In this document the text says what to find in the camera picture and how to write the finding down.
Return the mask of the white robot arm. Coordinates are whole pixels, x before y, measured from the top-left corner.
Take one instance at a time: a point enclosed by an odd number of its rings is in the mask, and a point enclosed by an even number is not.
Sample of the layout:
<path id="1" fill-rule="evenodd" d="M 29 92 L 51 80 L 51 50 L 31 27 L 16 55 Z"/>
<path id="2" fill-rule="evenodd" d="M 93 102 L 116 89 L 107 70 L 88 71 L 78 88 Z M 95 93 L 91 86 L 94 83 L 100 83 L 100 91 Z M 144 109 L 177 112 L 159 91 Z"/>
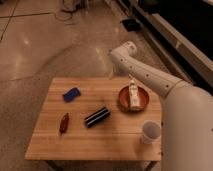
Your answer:
<path id="1" fill-rule="evenodd" d="M 109 57 L 161 100 L 161 170 L 213 171 L 213 95 L 187 81 L 144 64 L 127 41 Z"/>

